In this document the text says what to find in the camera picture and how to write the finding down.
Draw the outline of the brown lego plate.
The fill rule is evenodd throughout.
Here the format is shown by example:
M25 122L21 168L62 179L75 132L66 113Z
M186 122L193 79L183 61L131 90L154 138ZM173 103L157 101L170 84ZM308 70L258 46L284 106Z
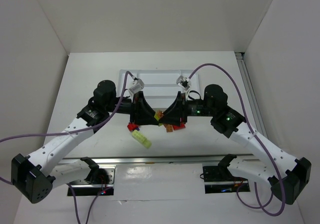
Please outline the brown lego plate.
M172 125L165 125L165 129L166 129L166 132L167 132L167 133L170 133L170 132L173 132L173 131L174 131Z

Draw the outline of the lime green curved lego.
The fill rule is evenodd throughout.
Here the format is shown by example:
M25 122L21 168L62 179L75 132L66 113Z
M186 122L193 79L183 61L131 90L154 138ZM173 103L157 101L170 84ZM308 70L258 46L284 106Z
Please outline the lime green curved lego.
M157 116L157 115L155 115L154 118L156 119L156 121L158 122L158 124L160 124L160 121L159 121L159 120L160 120L160 117Z

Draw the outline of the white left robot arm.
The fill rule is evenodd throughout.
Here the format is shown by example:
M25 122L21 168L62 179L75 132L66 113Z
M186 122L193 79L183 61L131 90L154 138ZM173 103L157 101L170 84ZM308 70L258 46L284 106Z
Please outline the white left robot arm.
M109 179L107 172L89 157L64 165L59 165L59 162L96 134L116 113L129 114L131 123L137 125L155 124L155 118L134 120L139 115L136 105L144 99L143 88L143 81L134 78L129 88L122 89L128 91L130 96L118 97L113 81L99 82L88 104L65 130L54 134L54 138L42 148L27 156L18 154L12 159L11 183L32 204L42 201L54 188L73 181L106 185Z

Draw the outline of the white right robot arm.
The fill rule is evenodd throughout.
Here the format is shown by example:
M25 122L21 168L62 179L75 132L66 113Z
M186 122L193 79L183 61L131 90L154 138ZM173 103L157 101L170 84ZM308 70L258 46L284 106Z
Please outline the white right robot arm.
M221 172L265 182L275 197L292 205L309 183L311 162L286 153L255 130L242 114L228 106L228 96L221 86L206 86L203 96L203 99L187 100L186 95L179 92L159 122L179 125L186 123L190 116L211 117L210 124L218 133L244 147L264 164L253 166L239 156L228 154L218 164Z

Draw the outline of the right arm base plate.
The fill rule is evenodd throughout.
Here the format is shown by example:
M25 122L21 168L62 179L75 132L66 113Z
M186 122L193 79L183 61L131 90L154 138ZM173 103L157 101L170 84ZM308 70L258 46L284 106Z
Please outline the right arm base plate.
M234 177L219 166L203 166L200 179L204 181L206 194L232 193L238 187L240 192L250 192L248 180L242 177Z

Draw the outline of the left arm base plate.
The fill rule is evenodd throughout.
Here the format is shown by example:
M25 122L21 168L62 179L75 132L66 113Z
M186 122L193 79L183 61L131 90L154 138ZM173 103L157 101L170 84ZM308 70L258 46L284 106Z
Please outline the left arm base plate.
M99 174L95 180L76 180L71 182L71 187L76 196L95 196L100 192L101 196L114 194L115 170L112 165L101 165Z

